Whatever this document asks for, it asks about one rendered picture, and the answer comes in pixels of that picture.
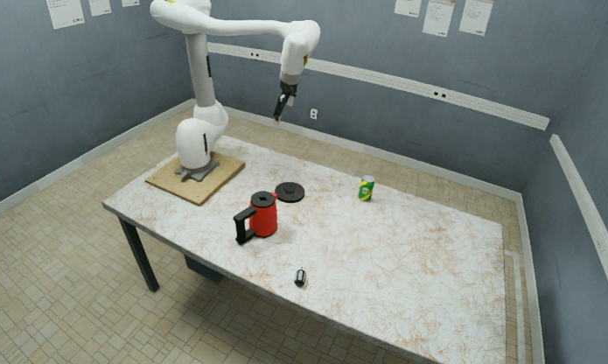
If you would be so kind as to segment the red kettle with black handle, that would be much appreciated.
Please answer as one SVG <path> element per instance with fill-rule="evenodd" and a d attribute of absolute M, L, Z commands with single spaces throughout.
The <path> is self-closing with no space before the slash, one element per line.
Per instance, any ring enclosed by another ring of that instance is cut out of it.
<path fill-rule="evenodd" d="M 242 245 L 253 236 L 267 238 L 274 235 L 277 231 L 276 200 L 277 194 L 274 192 L 260 191 L 251 195 L 249 207 L 233 216 L 236 242 Z M 248 230 L 245 229 L 246 219 L 248 219 Z"/>

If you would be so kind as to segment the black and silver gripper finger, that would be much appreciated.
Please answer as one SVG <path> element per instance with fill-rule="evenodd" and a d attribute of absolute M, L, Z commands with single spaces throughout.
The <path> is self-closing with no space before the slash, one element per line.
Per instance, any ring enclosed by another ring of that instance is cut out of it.
<path fill-rule="evenodd" d="M 288 100 L 288 102 L 287 102 L 287 105 L 289 105 L 289 106 L 291 106 L 291 107 L 293 106 L 294 98 L 297 96 L 297 95 L 295 94 L 296 92 L 297 92 L 297 91 L 295 91 L 295 92 L 291 93 L 291 95 L 290 95 L 290 97 L 289 97 L 289 100 Z"/>
<path fill-rule="evenodd" d="M 277 102 L 276 109 L 275 109 L 275 112 L 274 112 L 274 115 L 273 115 L 274 116 L 274 122 L 273 122 L 273 124 L 275 124 L 276 126 L 279 126 L 280 119 L 281 119 L 281 114 L 282 114 L 282 111 L 283 111 L 283 107 L 284 107 L 285 103 L 289 100 L 290 95 L 291 94 L 288 94 L 288 97 L 287 97 L 286 101 L 284 100 L 285 99 L 284 98 L 285 94 L 283 94 L 283 95 L 281 95 L 281 96 L 278 97 L 278 102 Z"/>

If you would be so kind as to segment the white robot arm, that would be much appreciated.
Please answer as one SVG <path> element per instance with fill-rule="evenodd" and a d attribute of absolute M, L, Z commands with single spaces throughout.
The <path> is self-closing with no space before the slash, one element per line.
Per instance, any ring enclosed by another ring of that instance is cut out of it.
<path fill-rule="evenodd" d="M 154 0 L 150 5 L 151 16 L 161 25 L 185 34 L 197 104 L 193 109 L 193 118 L 181 122 L 176 131 L 182 168 L 180 166 L 174 173 L 181 174 L 179 177 L 182 181 L 193 179 L 202 182 L 220 166 L 219 161 L 211 160 L 210 151 L 228 125 L 227 112 L 224 110 L 224 113 L 221 104 L 215 101 L 206 34 L 236 36 L 271 33 L 283 37 L 280 79 L 290 85 L 298 84 L 301 80 L 304 67 L 320 38 L 320 28 L 312 20 L 291 23 L 224 21 L 209 17 L 210 13 L 209 0 Z"/>

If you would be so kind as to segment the green and yellow drink can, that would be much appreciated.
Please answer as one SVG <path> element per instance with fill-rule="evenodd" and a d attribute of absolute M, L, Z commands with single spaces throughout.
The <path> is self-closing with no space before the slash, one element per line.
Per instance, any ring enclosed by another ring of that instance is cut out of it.
<path fill-rule="evenodd" d="M 366 175 L 361 179 L 358 198 L 362 201 L 369 201 L 374 189 L 374 178 Z"/>

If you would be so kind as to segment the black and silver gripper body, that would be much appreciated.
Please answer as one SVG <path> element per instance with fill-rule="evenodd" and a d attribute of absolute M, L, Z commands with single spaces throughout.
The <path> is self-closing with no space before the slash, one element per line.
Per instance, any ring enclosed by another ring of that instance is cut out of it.
<path fill-rule="evenodd" d="M 280 88 L 283 91 L 282 95 L 285 94 L 285 96 L 284 96 L 285 99 L 287 99 L 288 94 L 291 94 L 297 90 L 297 85 L 298 84 L 295 84 L 295 85 L 286 84 L 281 80 Z"/>

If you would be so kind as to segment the black round base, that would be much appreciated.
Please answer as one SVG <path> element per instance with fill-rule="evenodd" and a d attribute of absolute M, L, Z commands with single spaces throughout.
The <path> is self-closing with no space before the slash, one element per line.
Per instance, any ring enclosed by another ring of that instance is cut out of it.
<path fill-rule="evenodd" d="M 305 190 L 295 182 L 283 182 L 276 186 L 277 199 L 285 203 L 295 203 L 303 199 Z"/>

